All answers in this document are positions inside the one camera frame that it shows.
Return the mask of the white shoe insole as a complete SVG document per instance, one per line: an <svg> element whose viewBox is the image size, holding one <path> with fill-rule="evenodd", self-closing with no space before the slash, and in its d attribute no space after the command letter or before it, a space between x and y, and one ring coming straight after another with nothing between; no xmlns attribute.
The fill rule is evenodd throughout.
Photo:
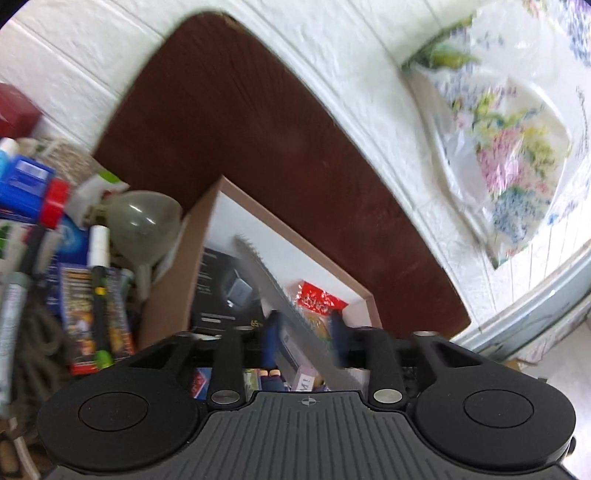
<svg viewBox="0 0 591 480"><path fill-rule="evenodd" d="M339 367L329 344L315 334L301 308L290 299L287 292L276 281L273 273L266 267L252 243L245 237L236 235L233 244L235 244L235 249L245 270L249 272L256 286L259 287L260 294L274 310L283 315L283 323L287 326L295 343L301 348L304 356L315 367L318 374L324 378L329 389L363 392L363 382L345 368Z"/></svg>

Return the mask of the purple figure keychain with strap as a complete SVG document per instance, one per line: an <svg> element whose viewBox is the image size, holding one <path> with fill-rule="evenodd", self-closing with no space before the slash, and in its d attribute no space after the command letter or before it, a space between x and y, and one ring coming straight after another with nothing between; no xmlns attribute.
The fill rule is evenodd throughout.
<svg viewBox="0 0 591 480"><path fill-rule="evenodd" d="M310 367L284 373L280 369L259 369L260 389L266 392L322 392L325 382Z"/></svg>

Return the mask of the red snack packet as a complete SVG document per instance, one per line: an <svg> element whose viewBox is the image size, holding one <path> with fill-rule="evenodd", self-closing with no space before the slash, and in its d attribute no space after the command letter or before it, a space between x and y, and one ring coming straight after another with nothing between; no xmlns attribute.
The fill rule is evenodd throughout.
<svg viewBox="0 0 591 480"><path fill-rule="evenodd" d="M346 301L307 281L301 281L298 284L295 302L301 308L325 317L329 316L334 310L342 312L349 306Z"/></svg>

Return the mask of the black product box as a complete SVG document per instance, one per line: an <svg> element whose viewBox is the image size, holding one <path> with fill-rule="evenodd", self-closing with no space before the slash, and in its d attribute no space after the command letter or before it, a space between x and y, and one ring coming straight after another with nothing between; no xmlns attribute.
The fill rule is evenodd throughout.
<svg viewBox="0 0 591 480"><path fill-rule="evenodd" d="M256 328L264 319L259 289L238 258L205 248L190 309L190 330L216 335Z"/></svg>

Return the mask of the pink cardboard storage box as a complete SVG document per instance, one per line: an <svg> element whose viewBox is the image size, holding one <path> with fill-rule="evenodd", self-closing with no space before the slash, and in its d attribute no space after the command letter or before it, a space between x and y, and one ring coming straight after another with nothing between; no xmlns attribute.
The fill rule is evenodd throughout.
<svg viewBox="0 0 591 480"><path fill-rule="evenodd" d="M304 284L342 306L353 327L382 325L374 296L325 252L249 197L228 179L217 180L185 216L181 232L158 267L142 311L137 347L147 348L180 331L209 335L256 326L270 302L246 271L236 238L256 250L290 299Z"/></svg>

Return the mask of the clear light bulb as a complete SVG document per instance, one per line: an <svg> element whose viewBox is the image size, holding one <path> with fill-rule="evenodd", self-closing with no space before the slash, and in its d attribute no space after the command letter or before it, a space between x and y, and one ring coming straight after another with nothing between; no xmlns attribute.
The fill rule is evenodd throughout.
<svg viewBox="0 0 591 480"><path fill-rule="evenodd" d="M128 191L109 197L104 213L115 249L131 263L137 298L150 294L152 267L171 249L180 232L182 208L153 191Z"/></svg>

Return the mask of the colourful card pack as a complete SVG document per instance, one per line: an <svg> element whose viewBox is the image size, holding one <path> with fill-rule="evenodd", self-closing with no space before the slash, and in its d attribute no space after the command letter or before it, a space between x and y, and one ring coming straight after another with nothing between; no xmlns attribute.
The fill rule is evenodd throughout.
<svg viewBox="0 0 591 480"><path fill-rule="evenodd" d="M58 273L60 313L68 340L70 372L74 376L95 373L91 270L84 265L61 263ZM107 270L106 319L111 358L116 362L134 354L119 277L116 269Z"/></svg>

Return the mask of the dark brown chair back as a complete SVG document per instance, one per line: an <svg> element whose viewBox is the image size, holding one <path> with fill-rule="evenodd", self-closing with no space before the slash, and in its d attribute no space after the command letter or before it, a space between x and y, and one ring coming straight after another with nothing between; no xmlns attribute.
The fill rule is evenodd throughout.
<svg viewBox="0 0 591 480"><path fill-rule="evenodd" d="M470 320L394 195L307 87L228 15L183 21L110 121L95 159L192 206L228 178L373 294L394 335Z"/></svg>

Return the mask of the blue tube with red cap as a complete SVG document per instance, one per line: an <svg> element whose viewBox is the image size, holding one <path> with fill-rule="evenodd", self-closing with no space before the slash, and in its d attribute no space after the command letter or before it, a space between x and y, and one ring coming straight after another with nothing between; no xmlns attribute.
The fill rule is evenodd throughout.
<svg viewBox="0 0 591 480"><path fill-rule="evenodd" d="M70 184L58 178L54 169L18 156L1 177L1 219L55 229L69 194Z"/></svg>

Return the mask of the floral plastic bag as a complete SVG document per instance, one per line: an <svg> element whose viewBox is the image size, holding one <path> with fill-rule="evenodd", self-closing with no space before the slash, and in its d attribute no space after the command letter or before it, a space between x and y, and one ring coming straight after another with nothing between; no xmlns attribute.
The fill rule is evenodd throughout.
<svg viewBox="0 0 591 480"><path fill-rule="evenodd" d="M500 266L590 160L590 8L493 1L403 64L463 220Z"/></svg>

